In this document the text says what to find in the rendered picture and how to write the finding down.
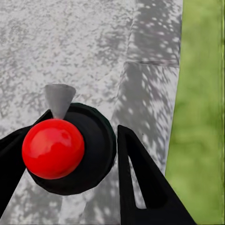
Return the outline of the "pesticide atomizer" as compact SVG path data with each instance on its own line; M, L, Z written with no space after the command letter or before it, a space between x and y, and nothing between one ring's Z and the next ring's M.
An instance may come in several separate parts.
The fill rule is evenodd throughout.
M34 181L49 193L75 195L96 187L117 155L117 136L96 108L71 103L67 84L43 87L50 110L25 136L22 158Z

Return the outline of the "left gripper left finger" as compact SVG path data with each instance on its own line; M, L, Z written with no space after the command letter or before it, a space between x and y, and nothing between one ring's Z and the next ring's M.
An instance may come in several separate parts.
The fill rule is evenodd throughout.
M29 129L21 128L0 139L0 218L27 168L22 145Z

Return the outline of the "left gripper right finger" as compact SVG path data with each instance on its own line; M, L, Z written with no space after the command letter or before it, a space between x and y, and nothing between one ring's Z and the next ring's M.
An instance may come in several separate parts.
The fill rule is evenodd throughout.
M136 133L118 125L121 225L197 225ZM136 207L128 157L147 209Z

